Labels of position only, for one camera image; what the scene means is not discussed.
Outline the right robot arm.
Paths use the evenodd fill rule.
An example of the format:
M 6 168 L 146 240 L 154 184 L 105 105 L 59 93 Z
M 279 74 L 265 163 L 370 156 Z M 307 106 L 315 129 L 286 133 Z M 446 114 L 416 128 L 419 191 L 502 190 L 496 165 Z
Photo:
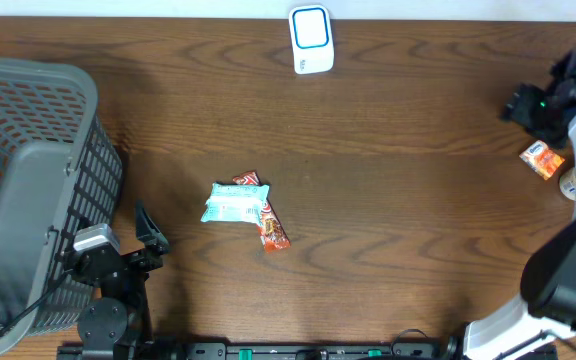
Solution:
M 573 148 L 576 175 L 576 47 L 550 70 L 544 89 L 522 84 L 502 119 L 548 146 Z M 527 261 L 520 291 L 452 341 L 450 359 L 553 359 L 552 342 L 576 336 L 576 190 L 572 222 Z

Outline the orange tissue packet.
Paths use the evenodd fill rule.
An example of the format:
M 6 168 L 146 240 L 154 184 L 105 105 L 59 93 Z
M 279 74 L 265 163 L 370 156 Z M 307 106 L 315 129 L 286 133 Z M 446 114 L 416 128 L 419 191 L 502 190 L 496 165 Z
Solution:
M 519 158 L 544 180 L 550 179 L 565 162 L 562 156 L 541 140 L 521 152 Z

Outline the mint green snack packet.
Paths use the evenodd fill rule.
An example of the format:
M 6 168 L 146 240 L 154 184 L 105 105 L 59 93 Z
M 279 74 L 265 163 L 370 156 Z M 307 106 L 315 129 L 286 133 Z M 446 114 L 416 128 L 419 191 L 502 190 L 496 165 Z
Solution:
M 214 183 L 201 217 L 202 222 L 246 222 L 262 225 L 268 185 L 223 185 Z

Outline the red chocolate bar wrapper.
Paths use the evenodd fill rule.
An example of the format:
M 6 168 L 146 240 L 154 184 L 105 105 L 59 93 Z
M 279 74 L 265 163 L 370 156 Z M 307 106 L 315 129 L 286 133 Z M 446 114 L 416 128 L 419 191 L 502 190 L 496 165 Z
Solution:
M 244 172 L 234 177 L 233 181 L 238 185 L 261 185 L 256 171 Z M 263 202 L 261 224 L 257 228 L 267 253 L 288 249 L 291 246 L 291 242 L 268 200 Z

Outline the green lid white jar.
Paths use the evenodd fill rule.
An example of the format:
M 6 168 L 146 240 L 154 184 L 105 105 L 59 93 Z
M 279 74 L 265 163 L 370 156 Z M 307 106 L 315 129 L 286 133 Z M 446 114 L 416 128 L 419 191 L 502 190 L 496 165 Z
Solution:
M 559 178 L 559 188 L 567 199 L 576 200 L 576 170 L 574 167 L 568 169 Z

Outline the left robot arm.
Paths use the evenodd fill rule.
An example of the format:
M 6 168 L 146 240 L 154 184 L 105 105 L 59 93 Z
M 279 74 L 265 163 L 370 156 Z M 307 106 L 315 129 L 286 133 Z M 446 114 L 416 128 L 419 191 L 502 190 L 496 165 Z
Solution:
M 170 245 L 141 201 L 135 205 L 139 250 L 121 254 L 119 239 L 106 223 L 76 233 L 67 258 L 72 279 L 100 290 L 101 297 L 81 310 L 81 343 L 61 346 L 59 359 L 155 359 L 155 340 L 145 283 L 163 266 Z

